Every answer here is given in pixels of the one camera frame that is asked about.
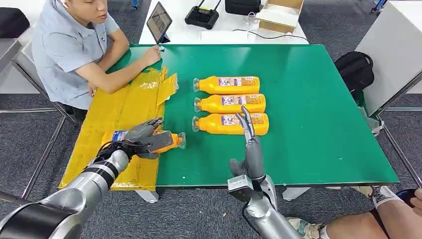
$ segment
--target green table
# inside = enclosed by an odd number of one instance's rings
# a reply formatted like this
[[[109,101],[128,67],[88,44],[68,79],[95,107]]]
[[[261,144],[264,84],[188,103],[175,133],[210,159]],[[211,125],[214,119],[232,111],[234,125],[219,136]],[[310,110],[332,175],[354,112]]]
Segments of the green table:
[[[120,69],[149,45],[134,45]],[[241,135],[193,132],[193,78],[258,76],[270,129],[261,138],[265,172],[276,185],[382,185],[398,179],[322,45],[165,45],[162,61],[179,90],[166,102],[164,129],[184,131],[186,149],[160,157],[157,186],[225,186],[228,162],[244,158]]]

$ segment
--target yellow tape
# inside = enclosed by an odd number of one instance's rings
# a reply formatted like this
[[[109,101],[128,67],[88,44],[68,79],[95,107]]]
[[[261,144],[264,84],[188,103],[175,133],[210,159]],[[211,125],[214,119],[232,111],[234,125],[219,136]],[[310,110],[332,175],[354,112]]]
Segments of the yellow tape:
[[[179,85],[177,84],[177,74],[173,74],[160,84],[157,105],[160,105],[168,100],[170,96],[174,95],[178,89]]]
[[[165,79],[168,80],[166,68],[161,72],[149,69],[149,72],[140,73],[133,79],[130,86],[113,94],[97,90],[59,188],[65,187],[82,172],[97,154],[107,134],[116,129],[129,130],[152,118],[163,117],[164,104],[157,105],[159,91],[173,92],[171,84],[162,84]],[[111,190],[154,191],[157,170],[158,159],[134,156]]]

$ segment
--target white desk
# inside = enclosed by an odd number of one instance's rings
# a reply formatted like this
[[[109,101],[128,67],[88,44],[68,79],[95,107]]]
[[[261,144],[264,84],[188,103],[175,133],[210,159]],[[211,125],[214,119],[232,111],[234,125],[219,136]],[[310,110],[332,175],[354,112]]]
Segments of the white desk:
[[[139,44],[155,44],[155,40],[146,25],[146,21],[158,1],[151,1]],[[169,44],[308,44],[306,40],[296,37],[286,36],[276,39],[264,39],[252,33],[248,34],[242,31],[232,32],[234,29],[247,30],[248,25],[245,22],[245,16],[230,14],[225,11],[224,0],[221,1],[217,8],[219,18],[212,30],[206,30],[205,28],[187,25],[185,23],[186,15],[193,6],[200,3],[200,0],[160,0],[160,2],[173,20],[167,30],[167,35],[170,39]],[[205,0],[203,6],[214,8],[217,2],[218,0]],[[265,37],[283,35],[283,33],[262,28],[254,32]],[[305,37],[299,24],[293,35]]]

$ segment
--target earphone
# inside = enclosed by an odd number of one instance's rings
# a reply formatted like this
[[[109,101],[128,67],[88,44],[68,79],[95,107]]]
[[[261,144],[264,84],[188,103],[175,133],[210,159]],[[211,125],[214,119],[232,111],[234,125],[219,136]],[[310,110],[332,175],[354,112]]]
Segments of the earphone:
[[[67,5],[66,5],[66,0],[60,0],[60,2],[62,3],[62,5],[63,5],[65,8],[67,8]]]

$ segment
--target orange bottle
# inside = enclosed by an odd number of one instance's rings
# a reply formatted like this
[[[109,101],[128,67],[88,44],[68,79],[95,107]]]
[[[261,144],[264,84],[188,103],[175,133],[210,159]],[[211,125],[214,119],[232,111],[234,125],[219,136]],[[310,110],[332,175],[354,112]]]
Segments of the orange bottle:
[[[127,134],[128,130],[115,130],[115,131],[111,131],[111,132],[106,132],[103,135],[103,141],[102,144],[110,141],[110,140],[114,140],[114,141],[121,141],[123,140],[124,136]],[[158,130],[156,132],[154,132],[154,135],[162,133],[162,132],[166,132],[165,130]],[[169,146],[166,146],[164,148],[160,148],[156,151],[154,151],[154,153],[164,153],[169,151],[172,148],[181,148],[181,149],[185,149],[186,148],[186,134],[185,132],[181,132],[179,134],[176,133],[172,133],[171,134],[173,143]]]
[[[270,124],[264,113],[251,113],[256,135],[265,135]],[[211,114],[207,117],[192,119],[193,131],[207,131],[212,134],[243,134],[243,128],[235,114]]]
[[[164,147],[164,148],[160,148],[160,149],[154,151],[154,153],[164,153],[164,152],[169,151],[172,148],[177,148],[177,147],[179,147],[181,149],[186,148],[186,134],[185,134],[185,132],[181,132],[179,134],[172,133],[172,140],[173,140],[173,143],[171,145]]]
[[[194,79],[194,91],[205,91],[209,94],[257,94],[259,78],[256,76],[217,77]]]
[[[241,113],[240,109],[245,106],[251,113],[264,113],[265,111],[265,96],[263,94],[249,94],[249,95],[212,95],[206,99],[194,100],[195,112],[208,111],[210,113],[229,114]]]

